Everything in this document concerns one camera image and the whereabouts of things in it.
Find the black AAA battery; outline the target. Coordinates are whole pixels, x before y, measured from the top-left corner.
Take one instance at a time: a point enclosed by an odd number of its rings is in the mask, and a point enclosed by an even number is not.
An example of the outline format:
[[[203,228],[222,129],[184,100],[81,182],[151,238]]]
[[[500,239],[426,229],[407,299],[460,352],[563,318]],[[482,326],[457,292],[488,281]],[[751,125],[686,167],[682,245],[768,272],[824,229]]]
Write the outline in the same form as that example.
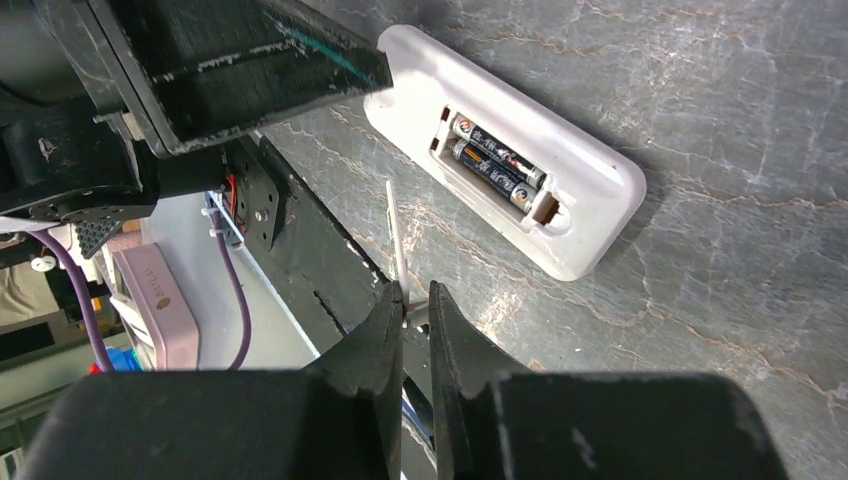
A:
[[[489,157],[497,160],[531,187],[539,189],[543,186],[546,174],[541,169],[468,117],[458,114],[451,123],[451,130]]]

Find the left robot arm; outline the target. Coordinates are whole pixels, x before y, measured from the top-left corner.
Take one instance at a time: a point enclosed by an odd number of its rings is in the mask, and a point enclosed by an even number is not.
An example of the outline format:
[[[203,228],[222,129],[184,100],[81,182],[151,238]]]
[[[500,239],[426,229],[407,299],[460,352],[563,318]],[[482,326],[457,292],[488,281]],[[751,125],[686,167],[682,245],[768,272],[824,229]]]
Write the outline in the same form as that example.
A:
[[[5,1],[1,230],[146,217],[222,187],[253,131],[391,84],[300,1]]]

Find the small dark AAA battery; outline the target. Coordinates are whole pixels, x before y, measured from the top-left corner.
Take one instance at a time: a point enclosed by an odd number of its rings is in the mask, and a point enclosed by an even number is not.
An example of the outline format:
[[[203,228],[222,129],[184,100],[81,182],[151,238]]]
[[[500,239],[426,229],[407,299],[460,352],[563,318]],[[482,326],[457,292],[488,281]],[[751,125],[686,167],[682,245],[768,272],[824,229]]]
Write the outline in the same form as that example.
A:
[[[469,141],[459,138],[448,139],[445,142],[445,148],[455,160],[484,179],[519,210],[525,214],[530,212],[537,194],[535,188]]]

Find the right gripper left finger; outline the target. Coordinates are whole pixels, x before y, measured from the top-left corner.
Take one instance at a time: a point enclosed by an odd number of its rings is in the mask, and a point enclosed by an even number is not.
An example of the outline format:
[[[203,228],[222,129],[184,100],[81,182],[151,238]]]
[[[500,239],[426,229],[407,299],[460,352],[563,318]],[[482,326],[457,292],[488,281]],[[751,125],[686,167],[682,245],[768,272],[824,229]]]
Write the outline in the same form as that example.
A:
[[[311,363],[332,389],[331,451],[352,479],[401,476],[403,314],[394,281],[361,324]]]

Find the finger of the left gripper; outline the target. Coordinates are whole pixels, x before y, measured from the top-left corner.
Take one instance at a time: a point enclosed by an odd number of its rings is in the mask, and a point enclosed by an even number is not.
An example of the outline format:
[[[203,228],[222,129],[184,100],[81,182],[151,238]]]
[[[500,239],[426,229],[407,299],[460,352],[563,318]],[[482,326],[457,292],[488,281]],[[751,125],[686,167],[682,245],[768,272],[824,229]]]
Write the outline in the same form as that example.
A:
[[[300,1],[103,1],[99,24],[160,157],[393,84],[384,52]]]

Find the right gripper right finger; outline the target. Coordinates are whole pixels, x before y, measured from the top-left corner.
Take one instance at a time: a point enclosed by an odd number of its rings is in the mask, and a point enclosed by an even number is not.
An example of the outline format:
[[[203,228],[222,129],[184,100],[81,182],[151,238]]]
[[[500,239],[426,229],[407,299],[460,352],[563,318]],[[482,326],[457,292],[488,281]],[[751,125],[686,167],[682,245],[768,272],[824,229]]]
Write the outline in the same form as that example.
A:
[[[505,479],[501,417],[490,384],[528,367],[469,321],[448,287],[428,299],[434,439],[440,479]]]

